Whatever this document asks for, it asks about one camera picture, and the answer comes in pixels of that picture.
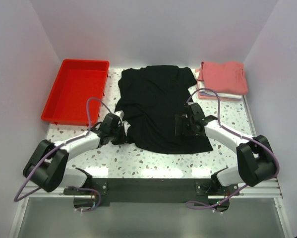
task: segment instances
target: gray wall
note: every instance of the gray wall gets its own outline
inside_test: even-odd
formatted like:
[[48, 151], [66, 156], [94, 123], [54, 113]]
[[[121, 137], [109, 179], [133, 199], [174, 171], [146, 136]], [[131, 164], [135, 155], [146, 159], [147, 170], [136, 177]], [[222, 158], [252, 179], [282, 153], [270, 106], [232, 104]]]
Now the gray wall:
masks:
[[244, 61], [277, 0], [31, 0], [60, 59]]
[[22, 169], [44, 138], [40, 115], [59, 67], [27, 0], [0, 0], [0, 238], [7, 237]]
[[280, 160], [278, 176], [297, 235], [297, 0], [280, 0], [245, 60], [258, 133]]

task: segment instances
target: black cloth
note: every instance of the black cloth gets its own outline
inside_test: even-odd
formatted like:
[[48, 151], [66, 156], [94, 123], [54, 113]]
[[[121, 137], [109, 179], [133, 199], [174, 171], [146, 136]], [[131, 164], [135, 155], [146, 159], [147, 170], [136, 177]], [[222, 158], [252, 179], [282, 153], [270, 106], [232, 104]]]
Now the black cloth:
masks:
[[137, 147], [164, 154], [213, 150], [205, 136], [175, 136], [175, 115], [184, 114], [188, 88], [195, 84], [187, 67], [161, 65], [122, 72], [115, 111], [124, 112], [123, 120], [131, 125], [127, 136]]

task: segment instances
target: white table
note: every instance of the white table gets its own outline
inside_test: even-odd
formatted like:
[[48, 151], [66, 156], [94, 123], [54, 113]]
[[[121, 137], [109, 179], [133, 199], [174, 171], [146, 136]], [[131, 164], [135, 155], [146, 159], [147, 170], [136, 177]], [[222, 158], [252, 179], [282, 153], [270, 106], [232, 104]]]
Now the white table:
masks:
[[[120, 99], [118, 81], [122, 71], [114, 68], [109, 70], [103, 101], [112, 111]], [[189, 91], [192, 93], [195, 89], [196, 86], [193, 86]], [[216, 100], [200, 100], [197, 94], [193, 100], [201, 105], [206, 116], [216, 116]], [[101, 106], [98, 121], [102, 121], [106, 114], [107, 110]], [[223, 101], [221, 120], [241, 132], [252, 134], [243, 101]], [[83, 126], [50, 124], [47, 139], [65, 140], [86, 129]], [[135, 144], [108, 144], [72, 159], [67, 166], [84, 169], [92, 176], [102, 178], [209, 178], [212, 173], [226, 166], [237, 165], [236, 155], [230, 149], [213, 139], [210, 142], [214, 151], [188, 155], [153, 153], [139, 149]]]

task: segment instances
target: pink folded towel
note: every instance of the pink folded towel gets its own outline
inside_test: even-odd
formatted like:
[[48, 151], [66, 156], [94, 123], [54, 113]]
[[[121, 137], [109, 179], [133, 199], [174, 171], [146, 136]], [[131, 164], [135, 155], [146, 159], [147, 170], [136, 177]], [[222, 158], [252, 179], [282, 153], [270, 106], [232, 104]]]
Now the pink folded towel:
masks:
[[243, 67], [242, 63], [235, 61], [202, 62], [198, 80], [218, 93], [246, 95], [248, 88]]

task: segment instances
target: purple cable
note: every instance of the purple cable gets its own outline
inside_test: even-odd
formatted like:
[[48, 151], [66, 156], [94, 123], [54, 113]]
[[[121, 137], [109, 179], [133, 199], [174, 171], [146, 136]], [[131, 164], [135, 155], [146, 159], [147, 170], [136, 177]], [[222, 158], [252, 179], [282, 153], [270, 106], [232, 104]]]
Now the purple cable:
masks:
[[[90, 133], [90, 131], [91, 131], [91, 117], [90, 117], [90, 111], [89, 111], [89, 103], [90, 103], [90, 101], [91, 100], [96, 100], [96, 101], [98, 101], [98, 102], [100, 102], [102, 105], [104, 105], [107, 109], [108, 109], [108, 111], [111, 113], [111, 110], [100, 100], [100, 99], [98, 99], [98, 98], [89, 98], [88, 99], [88, 101], [87, 101], [87, 104], [86, 104], [86, 110], [87, 110], [87, 116], [88, 116], [88, 121], [89, 121], [89, 125], [88, 125], [88, 131], [87, 131], [87, 133], [86, 133], [86, 135], [80, 135], [80, 136], [77, 136], [77, 137], [75, 137], [75, 138], [72, 138], [72, 139], [70, 139], [70, 140], [67, 140], [66, 141], [66, 144], [69, 144], [69, 143], [71, 143], [71, 142], [74, 142], [74, 141], [76, 141], [76, 140], [79, 140], [79, 139], [81, 139], [81, 138], [84, 138], [85, 136], [87, 136], [89, 133]], [[36, 166], [33, 168], [33, 170], [29, 173], [29, 175], [27, 176], [27, 178], [26, 178], [26, 180], [25, 180], [25, 182], [22, 184], [22, 186], [20, 187], [20, 189], [18, 190], [18, 192], [17, 192], [17, 194], [15, 195], [15, 197], [14, 197], [14, 202], [19, 202], [20, 200], [22, 200], [22, 199], [24, 199], [25, 197], [27, 197], [27, 196], [29, 196], [29, 195], [31, 195], [31, 194], [33, 194], [34, 192], [36, 192], [36, 191], [38, 191], [39, 189], [40, 189], [40, 187], [38, 187], [38, 188], [36, 188], [36, 189], [34, 189], [34, 190], [32, 190], [32, 191], [30, 191], [29, 193], [27, 193], [27, 194], [25, 194], [25, 195], [23, 195], [23, 196], [21, 196], [21, 197], [19, 197], [20, 196], [20, 194], [22, 193], [22, 191], [24, 190], [24, 188], [25, 188], [25, 186], [27, 185], [27, 183], [30, 181], [30, 179], [31, 179], [31, 177], [33, 176], [33, 174], [35, 173], [35, 171], [41, 166], [41, 164], [50, 156], [50, 155], [52, 155], [56, 150], [58, 150], [58, 149], [60, 149], [61, 147], [63, 147], [65, 145], [65, 143], [62, 143], [62, 144], [60, 144], [60, 145], [58, 145], [58, 146], [56, 146], [55, 148], [53, 148], [51, 151], [49, 151], [37, 164], [36, 164]]]
[[97, 202], [97, 204], [95, 204], [95, 206], [91, 207], [90, 209], [87, 209], [87, 210], [81, 210], [81, 212], [91, 212], [93, 211], [94, 209], [96, 209], [100, 203], [101, 203], [101, 195], [100, 193], [95, 190], [95, 189], [91, 189], [91, 188], [82, 188], [82, 187], [73, 187], [74, 189], [77, 189], [77, 190], [80, 190], [80, 191], [90, 191], [90, 192], [95, 192], [98, 197], [99, 197], [99, 201]]
[[[220, 97], [219, 97], [219, 95], [217, 94], [217, 92], [215, 92], [214, 90], [212, 90], [212, 89], [210, 89], [210, 88], [199, 88], [199, 89], [195, 90], [195, 91], [190, 95], [190, 97], [188, 98], [188, 100], [186, 101], [186, 103], [188, 103], [188, 102], [190, 101], [190, 99], [192, 98], [192, 96], [193, 96], [196, 92], [198, 92], [198, 91], [200, 91], [200, 90], [208, 90], [208, 91], [213, 92], [213, 93], [216, 95], [216, 97], [217, 97], [217, 99], [218, 99], [218, 116], [217, 116], [217, 117], [218, 117], [218, 123], [219, 123], [219, 126], [220, 126], [220, 127], [222, 127], [224, 130], [228, 131], [229, 133], [231, 133], [231, 134], [233, 134], [233, 135], [235, 135], [235, 136], [244, 138], [244, 139], [246, 139], [246, 140], [248, 140], [248, 141], [251, 141], [251, 142], [255, 143], [256, 145], [258, 145], [258, 146], [262, 147], [264, 150], [266, 150], [267, 153], [269, 153], [269, 154], [272, 156], [272, 158], [273, 158], [274, 161], [275, 161], [276, 172], [275, 172], [275, 174], [271, 177], [271, 179], [272, 179], [272, 178], [275, 178], [275, 177], [278, 175], [278, 173], [279, 173], [279, 162], [278, 162], [278, 159], [276, 158], [276, 156], [274, 155], [274, 153], [273, 153], [269, 148], [267, 148], [265, 145], [263, 145], [262, 143], [260, 143], [260, 142], [258, 142], [258, 141], [256, 141], [256, 140], [254, 140], [254, 139], [252, 139], [252, 138], [249, 138], [249, 137], [247, 137], [247, 136], [242, 136], [241, 134], [239, 134], [239, 133], [237, 133], [237, 132], [235, 132], [235, 131], [230, 130], [229, 128], [225, 127], [224, 125], [221, 125], [221, 120], [220, 120], [220, 102], [221, 102], [221, 100], [220, 100]], [[224, 202], [228, 201], [231, 197], [233, 197], [234, 195], [236, 195], [237, 193], [239, 193], [242, 189], [246, 188], [247, 186], [248, 186], [248, 185], [245, 184], [244, 186], [242, 186], [242, 187], [240, 187], [238, 190], [234, 191], [232, 194], [230, 194], [228, 197], [226, 197], [225, 199], [223, 199], [223, 200], [220, 201], [219, 203], [213, 204], [213, 205], [211, 205], [211, 206], [209, 206], [208, 204], [205, 204], [205, 203], [203, 203], [203, 202], [199, 202], [199, 201], [187, 201], [187, 202], [186, 202], [186, 207], [187, 207], [187, 208], [190, 208], [190, 209], [194, 209], [194, 210], [205, 210], [205, 209], [215, 208], [215, 207], [219, 206], [221, 203], [224, 203]], [[190, 203], [193, 203], [193, 204], [200, 204], [200, 205], [203, 205], [204, 207], [192, 207], [192, 206], [189, 206]]]

